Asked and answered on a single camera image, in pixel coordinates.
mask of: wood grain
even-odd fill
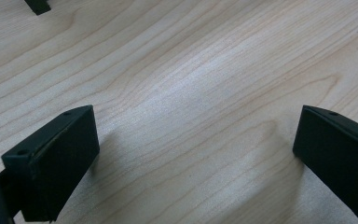
[[[0,1],[0,155],[94,105],[57,223],[358,223],[291,151],[302,105],[358,121],[358,1],[49,4]]]

